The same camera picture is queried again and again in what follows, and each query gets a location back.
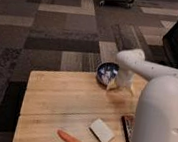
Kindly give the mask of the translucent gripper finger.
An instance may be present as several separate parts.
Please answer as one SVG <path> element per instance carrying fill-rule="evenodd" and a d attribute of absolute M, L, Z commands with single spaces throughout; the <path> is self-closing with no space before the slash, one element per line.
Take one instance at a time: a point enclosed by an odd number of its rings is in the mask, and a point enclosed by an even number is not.
<path fill-rule="evenodd" d="M 111 90 L 111 89 L 115 89 L 116 86 L 117 86 L 117 84 L 115 83 L 115 80 L 113 79 L 113 80 L 111 80 L 111 81 L 109 82 L 109 84 L 107 85 L 106 90 L 109 91 L 109 90 Z"/>
<path fill-rule="evenodd" d="M 134 86 L 131 84 L 131 86 L 129 87 L 129 90 L 130 90 L 130 94 L 132 95 L 132 96 L 134 96 L 135 94 L 136 94 L 136 91 L 135 91 L 135 89 L 134 89 Z"/>

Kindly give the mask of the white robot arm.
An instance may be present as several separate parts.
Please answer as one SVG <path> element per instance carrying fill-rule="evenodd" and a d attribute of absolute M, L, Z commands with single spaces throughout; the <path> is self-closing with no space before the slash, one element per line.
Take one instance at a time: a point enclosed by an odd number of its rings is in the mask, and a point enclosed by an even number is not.
<path fill-rule="evenodd" d="M 145 56 L 136 48 L 116 54 L 116 86 L 132 89 L 135 74 L 148 81 L 139 96 L 131 142 L 178 142 L 178 68 Z"/>

